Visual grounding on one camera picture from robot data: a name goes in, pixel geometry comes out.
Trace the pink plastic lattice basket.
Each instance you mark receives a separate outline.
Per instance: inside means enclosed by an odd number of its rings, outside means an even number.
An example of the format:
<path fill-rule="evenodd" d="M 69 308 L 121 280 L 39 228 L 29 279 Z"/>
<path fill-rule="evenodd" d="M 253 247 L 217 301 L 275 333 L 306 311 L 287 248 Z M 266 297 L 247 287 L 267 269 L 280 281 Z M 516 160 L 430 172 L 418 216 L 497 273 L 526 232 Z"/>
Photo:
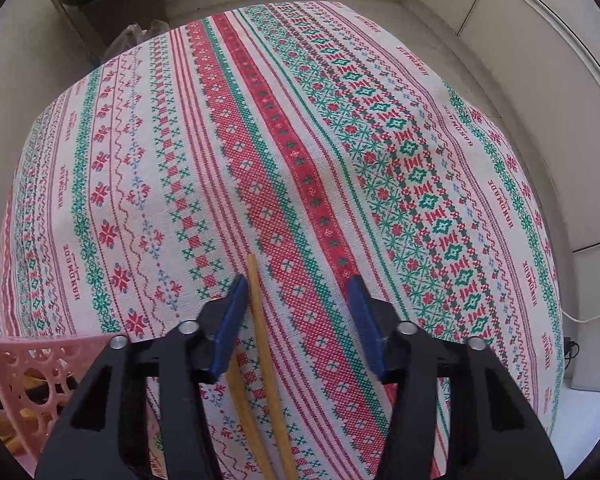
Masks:
<path fill-rule="evenodd" d="M 0 337 L 0 442 L 35 470 L 61 410 L 107 335 L 68 338 Z"/>

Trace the wooden chopstick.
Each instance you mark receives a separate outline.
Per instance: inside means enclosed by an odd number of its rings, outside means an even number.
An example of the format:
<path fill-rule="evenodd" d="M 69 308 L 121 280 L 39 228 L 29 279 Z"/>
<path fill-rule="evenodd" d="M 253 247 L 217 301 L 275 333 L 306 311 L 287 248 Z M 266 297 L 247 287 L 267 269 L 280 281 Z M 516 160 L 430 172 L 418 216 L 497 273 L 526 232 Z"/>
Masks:
<path fill-rule="evenodd" d="M 272 359 L 270 345 L 268 344 L 268 326 L 266 326 L 265 313 L 262 304 L 258 263 L 256 256 L 253 254 L 247 256 L 247 278 L 254 324 L 254 336 L 256 336 L 263 385 L 266 400 L 268 401 L 268 414 L 270 415 L 278 454 L 280 461 L 282 462 L 285 478 L 298 479 L 298 471 L 287 434 L 283 407 L 280 403 L 276 370 Z"/>
<path fill-rule="evenodd" d="M 276 480 L 276 472 L 272 466 L 271 460 L 268 457 L 268 451 L 261 439 L 260 432 L 256 421 L 254 420 L 249 401 L 245 392 L 242 375 L 240 374 L 236 356 L 230 358 L 230 364 L 226 372 L 228 388 L 232 396 L 234 407 L 238 415 L 242 430 L 244 430 L 246 440 L 250 450 L 260 467 L 263 477 L 266 480 Z"/>

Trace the patterned red green tablecloth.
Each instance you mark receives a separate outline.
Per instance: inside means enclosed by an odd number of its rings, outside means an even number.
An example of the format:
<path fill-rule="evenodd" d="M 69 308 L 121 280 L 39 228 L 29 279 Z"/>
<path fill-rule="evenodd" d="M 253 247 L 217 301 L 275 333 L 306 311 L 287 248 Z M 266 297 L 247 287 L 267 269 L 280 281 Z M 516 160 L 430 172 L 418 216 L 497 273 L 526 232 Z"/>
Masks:
<path fill-rule="evenodd" d="M 236 358 L 275 448 L 270 356 L 302 479 L 369 479 L 396 392 L 346 301 L 362 276 L 431 336 L 480 337 L 554 426 L 552 248 L 506 135 L 339 2 L 257 4 L 126 51 L 50 104 L 0 239 L 0 335 L 166 334 L 255 258 L 266 341 Z"/>

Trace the clear plastic bag on floor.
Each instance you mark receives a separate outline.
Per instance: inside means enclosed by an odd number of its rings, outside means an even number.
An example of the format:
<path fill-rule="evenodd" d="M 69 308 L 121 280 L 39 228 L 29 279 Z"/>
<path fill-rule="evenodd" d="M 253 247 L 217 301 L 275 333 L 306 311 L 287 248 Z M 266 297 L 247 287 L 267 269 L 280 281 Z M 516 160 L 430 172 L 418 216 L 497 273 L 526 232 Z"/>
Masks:
<path fill-rule="evenodd" d="M 167 22 L 153 20 L 148 29 L 143 29 L 140 24 L 129 25 L 117 38 L 110 44 L 102 56 L 102 62 L 108 62 L 117 55 L 139 46 L 149 39 L 165 34 L 171 29 Z"/>

